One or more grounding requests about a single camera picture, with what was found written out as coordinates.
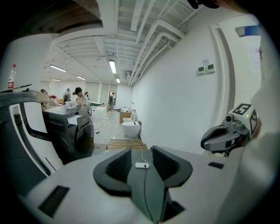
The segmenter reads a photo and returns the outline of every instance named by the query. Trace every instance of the wooden pallet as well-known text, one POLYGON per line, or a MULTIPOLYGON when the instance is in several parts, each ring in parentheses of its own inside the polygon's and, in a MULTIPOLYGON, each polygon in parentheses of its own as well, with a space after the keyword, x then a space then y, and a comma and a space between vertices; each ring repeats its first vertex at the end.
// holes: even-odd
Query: wooden pallet
MULTIPOLYGON (((147 145, 142 142, 142 140, 132 140, 135 143, 138 143, 142 150, 147 150, 147 145)), ((116 150, 116 149, 123 149, 123 148, 132 148, 132 149, 140 149, 139 145, 133 144, 129 140, 125 139, 110 139, 110 142, 107 145, 108 150, 116 150)))

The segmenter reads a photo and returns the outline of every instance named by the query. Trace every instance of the white ceiling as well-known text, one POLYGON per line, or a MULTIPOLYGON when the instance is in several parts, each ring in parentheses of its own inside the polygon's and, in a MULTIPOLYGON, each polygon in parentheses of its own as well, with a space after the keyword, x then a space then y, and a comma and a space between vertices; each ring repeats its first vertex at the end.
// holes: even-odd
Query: white ceiling
MULTIPOLYGON (((138 20, 137 30, 131 31, 130 27, 136 1, 98 1, 103 27, 96 24, 86 25, 59 34, 53 41, 47 55, 42 80, 77 81, 81 79, 78 79, 76 76, 81 76, 90 82, 116 84, 116 78, 119 78, 121 84, 128 84, 124 74, 130 75, 133 71, 136 58, 151 24, 155 20, 161 19, 177 28, 193 12, 187 0, 155 1, 140 36, 139 43, 136 43, 141 22, 150 3, 149 0, 145 0, 138 20), (115 61, 117 74, 112 73, 109 60, 115 61), (51 64, 63 68, 67 72, 49 67, 51 64)), ((185 24, 180 26, 179 29, 184 31, 185 24)), ((158 26, 152 40, 161 31, 170 33, 167 29, 158 26)), ((152 51, 148 59, 166 42, 165 38, 163 38, 156 45, 155 50, 152 51)))

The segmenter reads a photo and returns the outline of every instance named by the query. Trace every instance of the white adapter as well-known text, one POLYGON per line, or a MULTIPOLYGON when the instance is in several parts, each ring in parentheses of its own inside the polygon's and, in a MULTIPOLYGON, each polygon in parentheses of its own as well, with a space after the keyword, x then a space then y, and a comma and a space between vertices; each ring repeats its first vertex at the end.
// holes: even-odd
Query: white adapter
POLYGON ((149 168, 149 164, 148 163, 135 163, 135 167, 136 168, 141 168, 141 169, 145 169, 145 168, 148 169, 149 168))

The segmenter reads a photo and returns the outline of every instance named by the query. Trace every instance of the plastic bottle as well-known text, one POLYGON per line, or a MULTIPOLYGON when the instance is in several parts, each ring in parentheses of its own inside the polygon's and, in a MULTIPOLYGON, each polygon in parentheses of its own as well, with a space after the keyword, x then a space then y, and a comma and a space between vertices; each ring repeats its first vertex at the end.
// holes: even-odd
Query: plastic bottle
POLYGON ((8 89, 14 88, 15 77, 16 77, 16 65, 13 65, 12 71, 10 72, 8 89))

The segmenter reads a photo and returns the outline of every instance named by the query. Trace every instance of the black washing machine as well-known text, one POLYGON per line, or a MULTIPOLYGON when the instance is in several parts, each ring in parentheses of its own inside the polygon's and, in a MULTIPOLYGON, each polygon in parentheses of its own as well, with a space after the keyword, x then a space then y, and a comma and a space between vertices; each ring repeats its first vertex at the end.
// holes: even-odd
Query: black washing machine
POLYGON ((77 106, 68 110, 65 105, 43 111, 45 126, 54 148, 63 164, 86 158, 94 149, 94 127, 90 120, 90 109, 77 106), (69 124, 68 118, 80 115, 77 124, 69 124))

